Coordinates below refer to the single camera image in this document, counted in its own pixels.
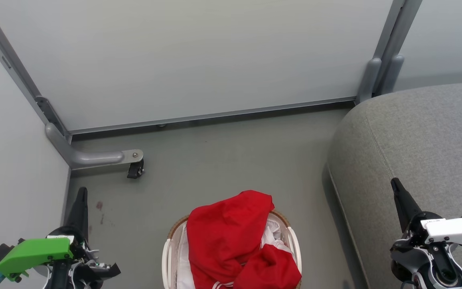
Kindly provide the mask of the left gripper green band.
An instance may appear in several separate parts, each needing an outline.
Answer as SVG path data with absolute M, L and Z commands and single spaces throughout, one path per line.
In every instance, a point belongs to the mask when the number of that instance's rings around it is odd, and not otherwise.
M 121 274 L 117 264 L 99 262 L 88 242 L 88 190 L 79 188 L 65 221 L 45 238 L 20 238 L 18 245 L 0 245 L 0 272 L 21 282 L 28 270 L 45 268 L 46 282 L 104 282 Z

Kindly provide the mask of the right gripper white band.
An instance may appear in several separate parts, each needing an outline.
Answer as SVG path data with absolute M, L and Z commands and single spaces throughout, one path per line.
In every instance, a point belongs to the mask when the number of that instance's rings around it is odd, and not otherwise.
M 403 232 L 390 249 L 392 265 L 451 265 L 454 248 L 462 246 L 462 218 L 423 212 L 400 179 L 390 184 Z

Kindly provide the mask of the red garment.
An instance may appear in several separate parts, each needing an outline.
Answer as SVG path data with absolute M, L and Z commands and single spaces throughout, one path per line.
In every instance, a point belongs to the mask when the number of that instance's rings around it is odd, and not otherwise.
M 272 196 L 255 190 L 195 208 L 186 224 L 195 289 L 296 289 L 302 279 L 284 245 L 262 244 Z

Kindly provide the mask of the grey fabric sofa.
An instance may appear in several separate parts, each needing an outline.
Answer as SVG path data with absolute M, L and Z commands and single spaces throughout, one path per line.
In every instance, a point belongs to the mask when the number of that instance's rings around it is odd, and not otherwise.
M 462 216 L 462 83 L 354 107 L 332 138 L 326 175 L 362 287 L 399 289 L 390 248 L 402 232 L 390 181 L 400 179 L 422 210 Z

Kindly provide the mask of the white cloth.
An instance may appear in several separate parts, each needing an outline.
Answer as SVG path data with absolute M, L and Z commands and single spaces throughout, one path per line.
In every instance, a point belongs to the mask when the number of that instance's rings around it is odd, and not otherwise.
M 267 220 L 265 232 L 262 238 L 262 244 L 273 243 L 274 245 L 284 245 L 284 249 L 291 252 L 290 249 L 280 239 L 280 227 L 276 222 Z M 191 274 L 189 262 L 189 245 L 187 230 L 183 232 L 183 241 L 181 243 L 181 256 L 178 261 L 178 289 L 195 289 L 193 275 Z

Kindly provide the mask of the grey curved partition foot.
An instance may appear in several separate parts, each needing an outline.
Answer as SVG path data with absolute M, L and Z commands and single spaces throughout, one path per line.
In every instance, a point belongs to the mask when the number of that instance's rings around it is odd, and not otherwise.
M 79 151 L 68 143 L 53 123 L 46 124 L 45 135 L 72 170 L 138 163 L 144 157 L 140 149 L 92 153 Z

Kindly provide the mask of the black caster wheel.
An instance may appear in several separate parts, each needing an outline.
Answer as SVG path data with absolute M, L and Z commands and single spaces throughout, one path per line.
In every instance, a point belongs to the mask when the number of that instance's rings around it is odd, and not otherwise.
M 145 172 L 144 160 L 142 159 L 138 162 L 130 163 L 130 167 L 127 173 L 127 178 L 128 179 L 138 179 L 143 175 L 144 172 Z

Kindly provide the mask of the white laundry basket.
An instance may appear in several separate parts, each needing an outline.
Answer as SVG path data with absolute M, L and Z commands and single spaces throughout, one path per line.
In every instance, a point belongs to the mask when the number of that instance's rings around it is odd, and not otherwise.
M 172 226 L 167 240 L 165 241 L 162 251 L 162 282 L 164 289 L 178 289 L 178 261 L 181 256 L 181 243 L 183 241 L 183 232 L 189 215 L 183 216 Z M 295 231 L 291 228 L 288 219 L 278 212 L 272 210 L 269 213 L 268 220 L 276 222 L 280 227 L 280 239 L 292 252 L 297 268 L 302 273 L 302 255 Z

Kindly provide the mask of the short grey partition bottom rail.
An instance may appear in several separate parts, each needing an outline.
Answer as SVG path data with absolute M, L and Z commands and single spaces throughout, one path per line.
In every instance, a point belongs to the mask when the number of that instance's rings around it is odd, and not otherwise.
M 67 201 L 68 201 L 68 196 L 69 196 L 69 184 L 70 184 L 70 179 L 71 179 L 71 168 L 68 169 L 67 171 L 67 177 L 66 177 L 66 183 L 65 183 L 65 189 L 64 189 L 64 195 L 63 195 L 63 202 L 62 202 L 62 215 L 61 219 L 59 221 L 59 225 L 64 225 L 65 218 L 66 218 L 66 213 L 67 213 Z

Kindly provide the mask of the grey rounded post foot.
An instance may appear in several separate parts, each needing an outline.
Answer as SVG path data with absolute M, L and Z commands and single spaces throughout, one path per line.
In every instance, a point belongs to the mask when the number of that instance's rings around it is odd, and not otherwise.
M 355 98 L 355 105 L 369 100 L 373 95 L 374 85 L 377 80 L 381 68 L 382 60 L 379 57 L 370 59 L 367 62 L 363 78 L 358 88 L 357 96 Z

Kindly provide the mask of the grey partition corner post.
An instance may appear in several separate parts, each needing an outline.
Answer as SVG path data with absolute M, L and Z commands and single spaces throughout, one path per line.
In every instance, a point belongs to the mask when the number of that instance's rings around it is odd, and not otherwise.
M 18 86 L 24 97 L 36 111 L 40 120 L 46 125 L 52 123 L 68 143 L 71 143 L 71 134 L 68 132 L 60 117 L 57 115 L 50 101 L 43 97 L 24 64 L 19 59 L 7 37 L 0 27 L 0 62 L 7 73 Z

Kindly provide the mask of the long grey partition bottom rail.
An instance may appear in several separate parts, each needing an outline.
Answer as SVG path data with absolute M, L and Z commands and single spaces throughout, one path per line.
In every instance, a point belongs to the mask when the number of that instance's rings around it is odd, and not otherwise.
M 69 134 L 74 137 L 75 141 L 79 141 L 130 134 L 151 133 L 162 130 L 212 126 L 220 123 L 240 122 L 288 116 L 293 114 L 313 113 L 325 110 L 351 109 L 354 106 L 355 97 L 345 97 L 330 100 L 310 101 L 301 104 L 289 104 L 249 110 L 236 110 L 227 113 L 215 113 L 199 116 L 172 118 L 167 120 L 156 120 L 120 124 L 115 126 L 103 126 L 98 128 L 70 130 Z

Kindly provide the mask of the grey double partition post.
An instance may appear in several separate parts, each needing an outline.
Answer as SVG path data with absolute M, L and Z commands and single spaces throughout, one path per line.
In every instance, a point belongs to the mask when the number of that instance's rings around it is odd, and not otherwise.
M 422 0 L 393 0 L 373 56 L 379 57 L 382 64 L 372 97 L 394 91 L 405 62 L 400 50 L 421 4 Z

